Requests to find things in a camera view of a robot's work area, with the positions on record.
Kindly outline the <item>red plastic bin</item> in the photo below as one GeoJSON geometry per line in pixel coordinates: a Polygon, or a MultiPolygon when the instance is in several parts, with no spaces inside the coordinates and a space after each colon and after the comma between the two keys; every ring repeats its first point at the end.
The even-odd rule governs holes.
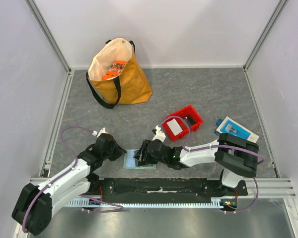
{"type": "Polygon", "coordinates": [[[183,139],[186,135],[189,135],[192,131],[197,131],[199,129],[200,125],[203,123],[204,123],[204,121],[203,121],[202,117],[198,114],[198,112],[195,110],[195,108],[192,105],[187,105],[187,106],[183,107],[182,109],[168,115],[165,118],[165,120],[162,122],[162,127],[164,128],[169,139],[172,142],[175,142],[178,139],[183,139]],[[193,118],[193,120],[195,121],[195,124],[193,126],[189,126],[187,124],[187,122],[183,119],[187,115],[190,115],[193,118]],[[171,130],[169,129],[168,125],[166,124],[169,120],[172,120],[172,119],[176,119],[183,130],[177,136],[174,136],[172,134],[171,130]]]}

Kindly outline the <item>small black object in bin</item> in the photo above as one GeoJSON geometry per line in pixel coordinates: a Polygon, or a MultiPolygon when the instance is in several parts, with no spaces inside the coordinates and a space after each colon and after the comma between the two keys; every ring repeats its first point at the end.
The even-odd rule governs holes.
{"type": "Polygon", "coordinates": [[[185,116],[183,119],[187,122],[189,126],[193,126],[195,124],[195,121],[190,115],[185,116]]]}

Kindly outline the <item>mustard yellow tote bag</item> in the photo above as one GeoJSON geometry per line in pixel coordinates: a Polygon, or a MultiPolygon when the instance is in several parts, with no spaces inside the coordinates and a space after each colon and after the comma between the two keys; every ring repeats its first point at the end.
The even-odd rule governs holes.
{"type": "Polygon", "coordinates": [[[95,100],[107,109],[113,109],[118,104],[146,103],[152,95],[152,88],[137,62],[135,44],[125,38],[108,40],[93,57],[85,77],[95,100]],[[102,81],[116,60],[127,62],[122,73],[102,81]]]}

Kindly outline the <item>left aluminium frame post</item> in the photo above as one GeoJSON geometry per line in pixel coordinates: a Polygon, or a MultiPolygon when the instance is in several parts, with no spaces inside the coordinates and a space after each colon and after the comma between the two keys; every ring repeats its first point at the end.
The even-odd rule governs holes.
{"type": "Polygon", "coordinates": [[[43,14],[41,13],[39,7],[37,6],[36,2],[34,0],[25,0],[25,3],[27,4],[28,8],[30,9],[31,13],[33,14],[35,20],[37,21],[40,29],[42,30],[45,38],[47,39],[48,43],[50,44],[53,52],[57,56],[59,62],[61,63],[62,67],[67,73],[71,72],[71,68],[65,59],[59,45],[57,44],[57,41],[55,40],[48,24],[46,23],[43,14]]]}

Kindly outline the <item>white credit card stack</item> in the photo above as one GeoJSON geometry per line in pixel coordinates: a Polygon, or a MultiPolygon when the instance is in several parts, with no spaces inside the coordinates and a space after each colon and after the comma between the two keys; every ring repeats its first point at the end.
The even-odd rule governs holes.
{"type": "Polygon", "coordinates": [[[166,124],[174,136],[177,136],[183,131],[176,119],[169,120],[166,124]]]}

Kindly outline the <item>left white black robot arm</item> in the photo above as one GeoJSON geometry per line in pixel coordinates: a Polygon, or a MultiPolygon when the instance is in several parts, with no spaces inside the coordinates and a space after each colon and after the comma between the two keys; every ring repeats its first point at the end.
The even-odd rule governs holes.
{"type": "Polygon", "coordinates": [[[104,161],[115,161],[126,154],[114,137],[106,132],[80,152],[74,161],[39,185],[28,183],[19,195],[12,218],[24,233],[36,236],[49,225],[53,216],[74,198],[99,191],[99,177],[94,171],[104,161]]]}

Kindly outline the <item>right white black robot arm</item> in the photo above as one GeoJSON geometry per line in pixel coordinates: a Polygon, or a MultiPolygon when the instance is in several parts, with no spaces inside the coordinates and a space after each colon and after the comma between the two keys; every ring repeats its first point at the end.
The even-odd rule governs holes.
{"type": "Polygon", "coordinates": [[[166,135],[154,130],[152,140],[144,140],[134,153],[140,165],[163,163],[174,170],[193,167],[198,164],[218,163],[224,167],[218,191],[231,194],[243,178],[255,178],[260,163],[259,146],[256,143],[222,133],[217,140],[193,147],[169,147],[164,144],[166,135]]]}

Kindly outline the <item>orange printed box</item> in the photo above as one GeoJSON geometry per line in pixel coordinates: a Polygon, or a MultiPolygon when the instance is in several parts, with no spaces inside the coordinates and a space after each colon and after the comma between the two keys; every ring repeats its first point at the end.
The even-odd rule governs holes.
{"type": "Polygon", "coordinates": [[[121,60],[114,61],[101,80],[105,81],[119,76],[124,70],[126,64],[127,64],[126,61],[121,61],[121,60]]]}

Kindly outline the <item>right aluminium frame post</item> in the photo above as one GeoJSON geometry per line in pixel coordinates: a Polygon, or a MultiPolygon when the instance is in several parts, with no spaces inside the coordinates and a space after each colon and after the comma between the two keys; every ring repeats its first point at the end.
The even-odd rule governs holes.
{"type": "Polygon", "coordinates": [[[279,16],[281,15],[283,9],[287,5],[288,0],[279,0],[276,7],[274,8],[271,16],[269,17],[268,22],[266,23],[263,31],[261,32],[258,40],[256,41],[249,57],[247,58],[245,64],[243,65],[243,70],[244,72],[247,72],[248,69],[250,68],[251,64],[255,60],[255,57],[259,53],[261,47],[265,43],[267,37],[269,36],[270,32],[272,31],[275,23],[277,22],[279,16]]]}

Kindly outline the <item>aluminium frame post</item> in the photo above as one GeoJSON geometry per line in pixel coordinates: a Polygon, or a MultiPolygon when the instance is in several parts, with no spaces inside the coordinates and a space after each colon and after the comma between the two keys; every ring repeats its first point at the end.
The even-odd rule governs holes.
{"type": "Polygon", "coordinates": [[[251,64],[255,60],[255,57],[259,53],[261,47],[265,43],[267,37],[269,36],[270,32],[272,31],[275,23],[277,22],[279,16],[281,15],[283,9],[287,5],[288,0],[279,0],[276,7],[274,8],[271,16],[269,17],[268,22],[266,23],[263,31],[261,32],[258,40],[256,41],[249,57],[247,58],[245,64],[243,65],[243,70],[244,72],[247,72],[248,69],[250,68],[251,64]]]}
{"type": "Polygon", "coordinates": [[[65,59],[59,45],[57,44],[57,41],[55,40],[48,24],[46,23],[43,14],[41,13],[39,7],[37,6],[36,2],[34,0],[25,0],[25,3],[27,4],[28,8],[30,9],[31,13],[33,14],[35,20],[37,21],[40,29],[42,30],[45,38],[47,39],[48,43],[50,44],[53,52],[57,56],[59,62],[61,63],[62,67],[67,73],[71,72],[71,68],[65,59]]]}

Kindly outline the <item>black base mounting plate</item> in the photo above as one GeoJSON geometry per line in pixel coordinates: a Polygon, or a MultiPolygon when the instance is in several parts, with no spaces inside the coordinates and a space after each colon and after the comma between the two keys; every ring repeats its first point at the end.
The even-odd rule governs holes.
{"type": "Polygon", "coordinates": [[[208,197],[247,196],[246,183],[241,180],[237,187],[220,185],[219,179],[208,178],[100,178],[93,182],[88,195],[119,195],[131,192],[177,192],[201,194],[208,197]]]}

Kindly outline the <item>blue razor package box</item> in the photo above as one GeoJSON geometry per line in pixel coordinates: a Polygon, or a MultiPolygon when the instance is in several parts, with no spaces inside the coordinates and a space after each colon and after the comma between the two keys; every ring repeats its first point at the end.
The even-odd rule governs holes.
{"type": "Polygon", "coordinates": [[[220,134],[222,133],[228,133],[254,143],[256,143],[259,139],[258,135],[248,130],[244,126],[240,125],[239,123],[235,122],[229,117],[226,117],[225,119],[219,119],[216,122],[216,126],[217,129],[215,130],[215,134],[218,136],[220,136],[220,134]]]}

